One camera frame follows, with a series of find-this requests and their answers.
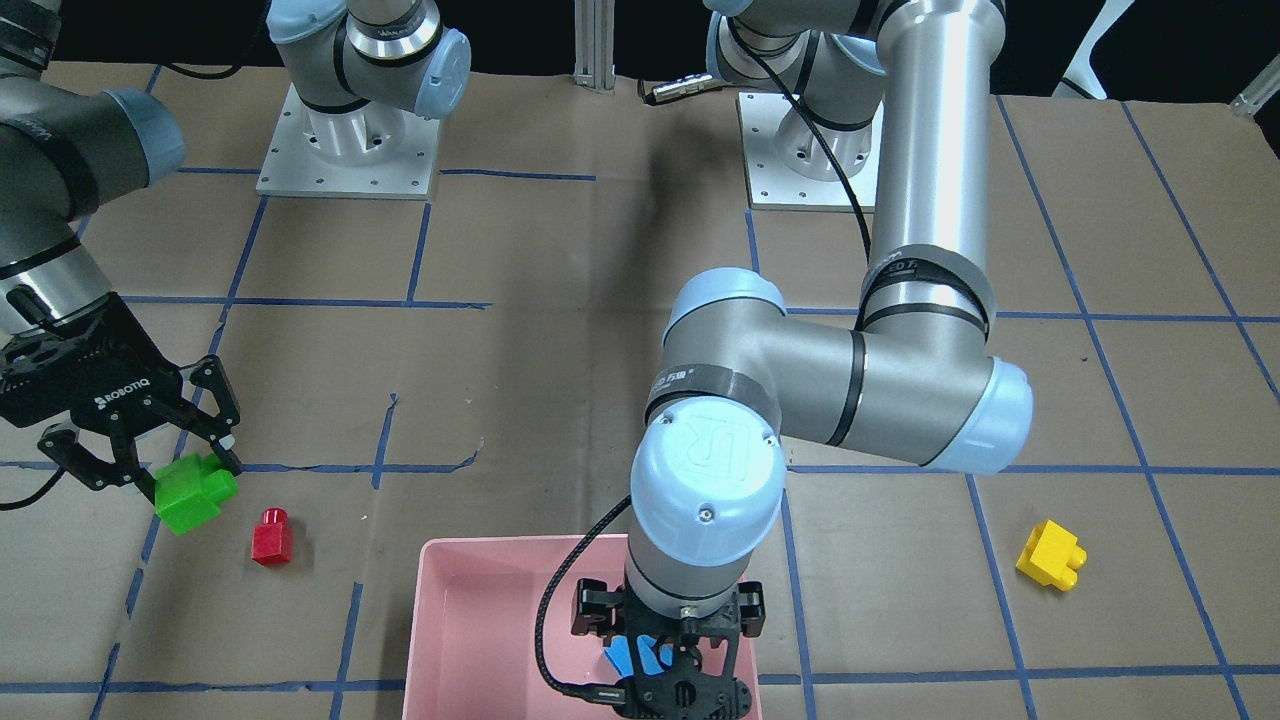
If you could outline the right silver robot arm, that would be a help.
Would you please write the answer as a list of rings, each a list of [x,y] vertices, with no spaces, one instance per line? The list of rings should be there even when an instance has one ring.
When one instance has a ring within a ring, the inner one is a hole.
[[[137,88],[44,82],[58,1],[3,4],[3,419],[91,489],[134,486],[163,510],[184,478],[233,487],[241,411],[215,355],[165,357],[74,224],[175,173],[173,114]],[[268,1],[256,20],[291,74],[328,161],[385,156],[408,117],[460,104],[472,46],[434,1]]]

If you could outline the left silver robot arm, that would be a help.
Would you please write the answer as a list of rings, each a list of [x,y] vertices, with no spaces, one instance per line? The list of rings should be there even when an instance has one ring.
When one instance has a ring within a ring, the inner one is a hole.
[[[739,644],[765,621],[744,580],[782,510],[786,439],[991,475],[1021,452],[1033,393],[995,357],[986,263],[988,110],[1004,1],[712,1],[705,60],[783,100],[795,170],[847,183],[876,132],[870,210],[852,202],[864,273],[846,327],[791,314],[739,266],[694,275],[660,334],[630,469],[618,587],[581,580],[573,633],[626,642],[631,670],[563,694],[631,719],[741,719]]]

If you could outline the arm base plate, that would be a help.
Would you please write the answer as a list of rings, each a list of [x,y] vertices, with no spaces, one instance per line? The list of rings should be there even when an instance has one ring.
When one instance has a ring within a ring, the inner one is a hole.
[[[379,102],[320,113],[291,86],[256,190],[273,197],[428,201],[440,131],[439,119]]]
[[[750,208],[850,213],[849,196],[835,170],[838,167],[861,210],[876,210],[883,104],[861,129],[845,133],[819,128],[832,158],[782,95],[741,92],[737,109]]]

